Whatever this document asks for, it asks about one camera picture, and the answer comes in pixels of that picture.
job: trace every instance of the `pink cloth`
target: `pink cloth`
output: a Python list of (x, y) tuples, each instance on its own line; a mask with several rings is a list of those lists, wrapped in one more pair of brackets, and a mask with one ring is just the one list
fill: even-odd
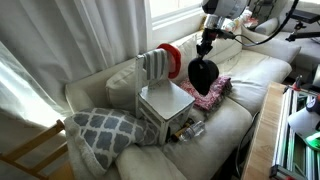
[(221, 104), (224, 96), (231, 92), (232, 85), (230, 80), (230, 77), (219, 76), (211, 84), (209, 93), (206, 96), (202, 96), (198, 93), (190, 83), (189, 78), (186, 78), (181, 82), (180, 88), (195, 98), (195, 107), (205, 111), (212, 111)]

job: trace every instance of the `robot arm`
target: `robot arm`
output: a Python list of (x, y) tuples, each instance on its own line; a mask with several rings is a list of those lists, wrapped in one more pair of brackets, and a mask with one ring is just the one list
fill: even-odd
[(224, 18), (234, 19), (239, 17), (247, 6), (247, 0), (203, 0), (202, 9), (208, 14), (201, 44), (197, 45), (197, 53), (203, 58), (212, 49), (211, 43), (217, 37), (234, 39), (235, 36), (221, 30)]

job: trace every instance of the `white curtain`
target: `white curtain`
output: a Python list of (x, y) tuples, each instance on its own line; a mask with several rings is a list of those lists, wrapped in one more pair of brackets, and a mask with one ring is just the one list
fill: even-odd
[[(147, 51), (148, 6), (147, 0), (1, 0), (0, 41), (33, 80), (20, 77), (68, 116), (66, 83)], [(10, 91), (4, 84), (2, 90)]]

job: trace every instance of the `gray patterned pillow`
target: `gray patterned pillow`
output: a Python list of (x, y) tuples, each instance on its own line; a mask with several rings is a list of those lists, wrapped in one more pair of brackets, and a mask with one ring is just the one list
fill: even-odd
[(130, 144), (157, 144), (159, 131), (150, 122), (127, 111), (91, 108), (64, 121), (67, 141), (74, 140), (88, 169), (103, 176), (116, 157)]

